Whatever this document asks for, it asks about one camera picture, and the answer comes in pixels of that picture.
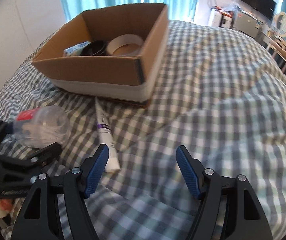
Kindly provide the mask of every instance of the masking tape roll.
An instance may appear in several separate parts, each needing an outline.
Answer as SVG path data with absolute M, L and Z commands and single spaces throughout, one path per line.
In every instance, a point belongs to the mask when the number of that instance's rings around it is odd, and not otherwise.
M 117 49 L 119 49 L 120 47 L 122 47 L 124 45 L 128 45 L 128 44 L 136 44 L 140 47 L 139 49 L 136 49 L 135 51 L 132 51 L 129 53 L 124 53 L 122 55 L 119 55 L 119 56 L 123 56 L 123 57 L 134 57 L 134 56 L 139 54 L 139 51 L 140 51 L 143 43 L 144 43 L 143 39 L 138 35 L 135 35 L 135 34 L 121 35 L 121 36 L 118 36 L 115 39 L 113 39 L 107 45 L 107 54 L 110 56 L 113 56 L 113 53 Z

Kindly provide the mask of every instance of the box flap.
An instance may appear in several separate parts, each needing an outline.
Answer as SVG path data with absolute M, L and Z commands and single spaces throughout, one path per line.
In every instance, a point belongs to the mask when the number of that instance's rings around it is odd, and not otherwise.
M 84 41 L 92 41 L 83 16 L 79 14 L 73 20 L 64 24 L 34 56 L 33 62 L 63 57 L 64 49 Z
M 139 85 L 134 58 L 76 56 L 34 61 L 33 65 L 57 80 Z
M 163 7 L 163 10 L 157 18 L 152 30 L 148 34 L 144 45 L 141 49 L 140 60 L 142 72 L 144 73 L 144 79 L 146 80 L 150 74 L 150 70 L 153 67 L 154 60 L 158 54 L 158 49 L 163 40 L 163 37 L 168 28 L 168 16 L 167 6 Z
M 124 4 L 84 11 L 82 15 L 94 40 L 111 41 L 130 33 L 145 40 L 165 6 L 163 3 Z

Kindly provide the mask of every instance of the cardboard box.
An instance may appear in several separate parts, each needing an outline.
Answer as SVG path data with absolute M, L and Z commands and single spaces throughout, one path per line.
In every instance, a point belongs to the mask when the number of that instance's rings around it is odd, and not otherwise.
M 85 41 L 136 34 L 136 57 L 72 56 L 63 51 Z M 69 92 L 146 105 L 152 96 L 168 38 L 167 5 L 138 3 L 83 11 L 63 25 L 34 56 L 33 65 Z

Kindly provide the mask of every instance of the black clamp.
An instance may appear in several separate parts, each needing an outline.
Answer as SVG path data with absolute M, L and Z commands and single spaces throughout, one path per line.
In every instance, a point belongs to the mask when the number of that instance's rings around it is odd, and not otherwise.
M 176 161 L 190 193 L 201 200 L 186 240 L 211 240 L 221 196 L 227 196 L 220 240 L 273 240 L 264 210 L 244 175 L 235 179 L 205 169 L 185 146 L 176 150 Z
M 11 133 L 11 124 L 0 121 L 0 143 Z M 20 160 L 0 155 L 0 198 L 24 197 L 41 173 L 41 168 L 58 158 L 62 147 L 53 143 Z
M 74 240 L 99 240 L 84 198 L 95 192 L 108 160 L 108 147 L 101 144 L 87 158 L 62 176 L 42 173 L 25 198 L 11 240 L 63 240 L 57 194 L 64 194 L 67 218 Z M 221 195 L 227 195 L 225 220 L 220 240 L 273 240 L 266 216 L 244 175 L 236 179 L 220 176 L 193 159 L 185 146 L 176 160 L 191 194 L 201 200 L 198 214 L 186 240 L 211 240 Z
M 108 147 L 101 144 L 81 167 L 49 177 L 42 173 L 34 182 L 14 224 L 11 240 L 63 240 L 57 194 L 64 194 L 67 218 L 74 240 L 99 240 L 84 198 L 95 192 L 108 161 Z

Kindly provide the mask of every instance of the checkered bedsheet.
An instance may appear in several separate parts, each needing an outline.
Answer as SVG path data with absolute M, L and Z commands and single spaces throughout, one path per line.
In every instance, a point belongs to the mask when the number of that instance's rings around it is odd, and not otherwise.
M 175 161 L 175 149 L 185 145 L 222 176 L 246 175 L 274 239 L 281 239 L 286 234 L 286 77 L 263 47 L 241 33 L 180 21 L 171 21 L 169 30 L 151 105 L 139 109 L 100 101 L 122 169 L 104 174 L 86 201 L 99 238 L 185 238 L 198 207 Z M 31 65 L 35 53 L 0 92 L 0 119 L 62 107 L 72 134 L 59 162 L 46 167 L 54 176 L 79 166 L 97 149 L 94 100 L 55 87 Z M 13 136 L 0 146 L 0 154 L 16 158 L 30 152 Z M 22 202 L 15 202 L 13 222 Z M 62 196 L 59 209 L 65 238 L 72 239 Z M 6 239 L 11 230 L 3 230 Z

